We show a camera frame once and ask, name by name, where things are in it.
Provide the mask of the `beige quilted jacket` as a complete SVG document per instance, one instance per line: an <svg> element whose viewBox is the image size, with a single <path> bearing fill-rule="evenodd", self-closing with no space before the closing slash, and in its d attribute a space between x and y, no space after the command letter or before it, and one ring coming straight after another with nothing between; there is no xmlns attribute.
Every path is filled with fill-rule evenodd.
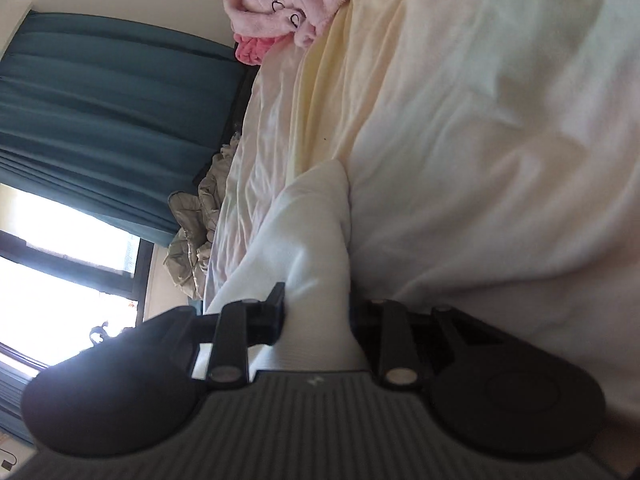
<svg viewBox="0 0 640 480"><path fill-rule="evenodd" d="M175 192L168 198L179 229L168 245L163 266L174 285L191 300L204 299L213 239L240 139L241 135L235 134L213 156L195 194Z"/></svg>

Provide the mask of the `garment steamer stand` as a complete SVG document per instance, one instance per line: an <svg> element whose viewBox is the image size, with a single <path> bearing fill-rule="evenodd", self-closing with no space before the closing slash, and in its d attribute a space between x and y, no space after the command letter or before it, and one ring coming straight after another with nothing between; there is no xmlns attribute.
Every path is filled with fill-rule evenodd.
<svg viewBox="0 0 640 480"><path fill-rule="evenodd" d="M103 322L99 326L94 326L89 333L89 339L93 347L97 347L99 344L103 344L109 340L114 339L124 333L127 333L131 330L131 327L126 326L122 328L119 332L111 334L108 329L110 328L109 322Z"/></svg>

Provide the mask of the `black framed window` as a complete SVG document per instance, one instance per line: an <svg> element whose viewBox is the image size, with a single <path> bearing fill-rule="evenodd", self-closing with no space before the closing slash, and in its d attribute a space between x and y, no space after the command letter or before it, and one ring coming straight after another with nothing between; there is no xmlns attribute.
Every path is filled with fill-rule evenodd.
<svg viewBox="0 0 640 480"><path fill-rule="evenodd" d="M151 243L53 200L1 188L1 352L34 370L138 325Z"/></svg>

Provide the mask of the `left teal curtain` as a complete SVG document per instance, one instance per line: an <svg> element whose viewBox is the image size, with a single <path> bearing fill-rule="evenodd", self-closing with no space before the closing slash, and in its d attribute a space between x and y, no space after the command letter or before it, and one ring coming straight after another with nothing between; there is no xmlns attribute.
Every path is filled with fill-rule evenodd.
<svg viewBox="0 0 640 480"><path fill-rule="evenodd" d="M1 431L30 446L35 446L35 441L24 423L21 402L26 386L37 375L38 370L2 354L0 363Z"/></svg>

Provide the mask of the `teal curtain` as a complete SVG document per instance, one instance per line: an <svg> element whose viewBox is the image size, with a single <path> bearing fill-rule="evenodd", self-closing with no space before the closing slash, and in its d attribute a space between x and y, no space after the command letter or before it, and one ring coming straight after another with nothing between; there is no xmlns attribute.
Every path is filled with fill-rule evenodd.
<svg viewBox="0 0 640 480"><path fill-rule="evenodd" d="M167 245L168 198L226 140L244 76L210 40L32 12L1 61L1 181Z"/></svg>
<svg viewBox="0 0 640 480"><path fill-rule="evenodd" d="M35 441L24 423L21 402L26 386L37 375L38 370L2 354L0 363L1 431L30 446L35 446Z"/></svg>

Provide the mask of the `pastel bed sheet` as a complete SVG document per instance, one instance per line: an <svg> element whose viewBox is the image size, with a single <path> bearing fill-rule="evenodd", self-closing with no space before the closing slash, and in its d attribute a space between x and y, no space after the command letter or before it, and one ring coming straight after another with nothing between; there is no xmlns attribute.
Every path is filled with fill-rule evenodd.
<svg viewBox="0 0 640 480"><path fill-rule="evenodd" d="M205 307L278 266L308 313L260 362L345 347L350 285L446 302L600 382L594 450L639 463L639 0L350 0L308 50L255 79Z"/></svg>

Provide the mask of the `right teal curtain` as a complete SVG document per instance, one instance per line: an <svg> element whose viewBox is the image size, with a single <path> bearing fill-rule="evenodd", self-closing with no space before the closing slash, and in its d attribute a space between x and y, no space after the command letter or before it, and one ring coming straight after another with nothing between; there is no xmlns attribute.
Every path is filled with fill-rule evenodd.
<svg viewBox="0 0 640 480"><path fill-rule="evenodd" d="M1 61L1 181L167 245L168 198L226 140L244 76L210 40L32 12Z"/></svg>

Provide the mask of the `black leather sofa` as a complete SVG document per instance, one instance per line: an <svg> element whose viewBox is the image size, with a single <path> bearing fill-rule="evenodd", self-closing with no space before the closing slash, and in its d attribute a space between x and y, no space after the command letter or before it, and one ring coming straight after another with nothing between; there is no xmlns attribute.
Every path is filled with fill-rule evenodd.
<svg viewBox="0 0 640 480"><path fill-rule="evenodd" d="M231 58L208 58L189 78L183 133L194 145L190 156L189 191L203 180L212 157L240 129L250 89L257 74Z"/></svg>

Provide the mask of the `hot pink fluffy cloth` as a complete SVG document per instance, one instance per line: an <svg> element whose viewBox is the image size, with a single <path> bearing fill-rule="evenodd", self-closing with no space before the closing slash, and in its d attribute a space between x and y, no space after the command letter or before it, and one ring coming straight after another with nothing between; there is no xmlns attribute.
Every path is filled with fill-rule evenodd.
<svg viewBox="0 0 640 480"><path fill-rule="evenodd" d="M282 37L254 38L235 34L235 57L248 66L262 65L269 50L282 40Z"/></svg>

